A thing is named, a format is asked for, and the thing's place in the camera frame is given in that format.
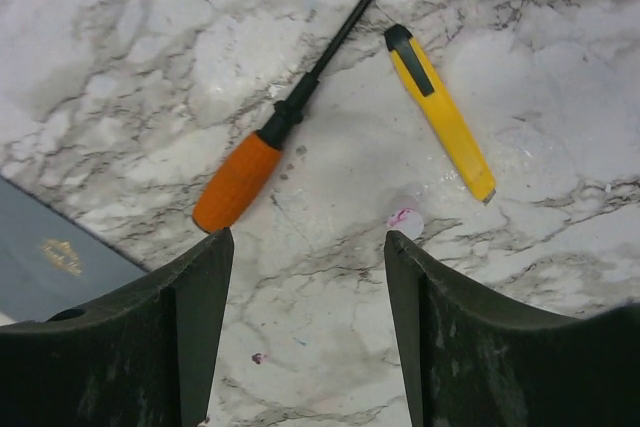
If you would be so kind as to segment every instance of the orange screwdriver handle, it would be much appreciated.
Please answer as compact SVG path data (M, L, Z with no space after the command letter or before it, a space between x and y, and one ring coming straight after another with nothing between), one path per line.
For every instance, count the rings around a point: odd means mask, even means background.
M193 209L194 222L205 232L231 227L271 177L282 151L253 132L236 147L213 176Z

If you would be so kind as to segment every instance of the white marble surface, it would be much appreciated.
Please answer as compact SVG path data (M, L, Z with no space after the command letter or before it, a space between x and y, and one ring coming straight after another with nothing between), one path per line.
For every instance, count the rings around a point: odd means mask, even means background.
M0 0L1 173L160 266L355 1ZM393 72L395 22L485 152L487 207ZM507 295L571 315L637 300L639 72L640 0L376 0L233 229L210 424L409 425L381 254L400 193L420 245Z

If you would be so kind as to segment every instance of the gold emblem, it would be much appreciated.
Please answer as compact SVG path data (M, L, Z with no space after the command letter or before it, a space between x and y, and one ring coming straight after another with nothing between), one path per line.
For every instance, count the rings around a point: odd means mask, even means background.
M54 267L69 272L75 276L82 273L80 257L71 247L70 242L62 242L55 239L46 239L42 244L42 252Z

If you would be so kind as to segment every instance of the yellow utility knife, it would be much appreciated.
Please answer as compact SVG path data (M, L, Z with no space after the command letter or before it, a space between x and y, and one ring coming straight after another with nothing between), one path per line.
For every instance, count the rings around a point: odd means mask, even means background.
M451 96L406 27L396 24L384 33L400 80L420 105L473 196L488 203L496 181Z

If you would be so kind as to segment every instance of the pink stain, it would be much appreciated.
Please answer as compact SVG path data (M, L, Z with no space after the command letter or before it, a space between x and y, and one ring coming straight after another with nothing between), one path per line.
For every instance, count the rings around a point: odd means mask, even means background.
M407 219L407 215L409 215L410 213L411 213L411 209L402 209L401 211L396 212L389 219L389 222L388 222L389 227L395 227L400 222L403 222L404 220Z
M253 360L253 362L257 365L260 365L262 362L267 360L267 358L268 358L267 354L261 354L260 352L253 354L251 356L251 360Z

